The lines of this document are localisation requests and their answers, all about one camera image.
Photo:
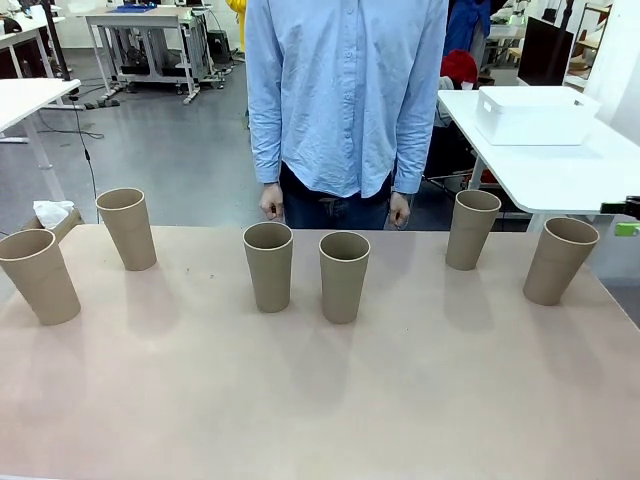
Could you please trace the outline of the person's left hand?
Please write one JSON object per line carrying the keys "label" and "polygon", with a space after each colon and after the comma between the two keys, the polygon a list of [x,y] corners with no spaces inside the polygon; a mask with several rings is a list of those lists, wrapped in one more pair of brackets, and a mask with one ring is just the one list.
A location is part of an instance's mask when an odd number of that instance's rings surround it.
{"label": "person's left hand", "polygon": [[389,203],[389,221],[397,229],[403,228],[411,214],[410,195],[392,192]]}

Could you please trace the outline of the person's right hand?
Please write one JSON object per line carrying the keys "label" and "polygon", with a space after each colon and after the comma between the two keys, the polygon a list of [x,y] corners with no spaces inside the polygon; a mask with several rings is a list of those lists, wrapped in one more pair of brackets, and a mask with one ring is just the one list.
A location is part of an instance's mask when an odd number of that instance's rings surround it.
{"label": "person's right hand", "polygon": [[259,205],[269,221],[284,220],[283,193],[277,182],[263,185]]}

